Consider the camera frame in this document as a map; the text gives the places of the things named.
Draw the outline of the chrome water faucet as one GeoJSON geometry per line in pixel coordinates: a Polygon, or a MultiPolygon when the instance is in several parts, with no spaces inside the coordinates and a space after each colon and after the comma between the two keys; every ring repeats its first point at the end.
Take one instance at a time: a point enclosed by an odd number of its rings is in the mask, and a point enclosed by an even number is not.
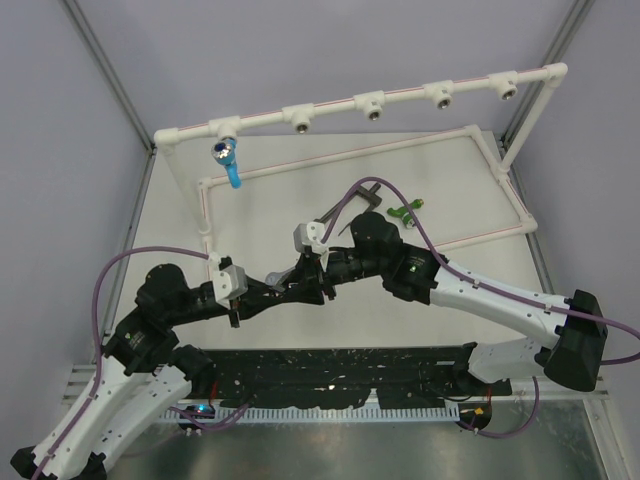
{"type": "Polygon", "coordinates": [[[288,288],[289,277],[294,273],[295,268],[289,268],[282,272],[270,272],[264,283],[277,293],[284,293],[288,288]]]}

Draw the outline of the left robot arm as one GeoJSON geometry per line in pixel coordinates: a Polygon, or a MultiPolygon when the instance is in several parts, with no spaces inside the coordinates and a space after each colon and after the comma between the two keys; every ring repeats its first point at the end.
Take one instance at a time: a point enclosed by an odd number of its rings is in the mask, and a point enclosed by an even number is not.
{"type": "Polygon", "coordinates": [[[195,288],[178,266],[154,267],[135,308],[101,346],[89,384],[48,436],[14,453],[11,466],[25,479],[106,478],[162,412],[212,390],[212,361],[192,345],[179,346],[175,326],[225,315],[239,322],[278,303],[283,292],[228,258],[195,288]]]}

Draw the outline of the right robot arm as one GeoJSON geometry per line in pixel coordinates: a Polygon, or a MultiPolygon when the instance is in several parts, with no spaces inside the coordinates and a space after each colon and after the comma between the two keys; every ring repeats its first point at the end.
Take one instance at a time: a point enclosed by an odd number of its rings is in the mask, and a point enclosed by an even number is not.
{"type": "Polygon", "coordinates": [[[302,223],[294,232],[301,257],[281,284],[288,292],[311,289],[317,301],[335,295],[338,285],[378,276],[383,288],[407,302],[435,305],[476,315],[521,333],[519,340],[474,343],[468,360],[452,370],[454,386],[474,394],[499,380],[542,374],[579,392],[595,389],[608,336],[596,297],[577,290],[570,298],[527,291],[475,277],[470,271],[408,244],[398,228],[375,212],[358,215],[350,226],[354,245],[329,248],[325,226],[302,223]]]}

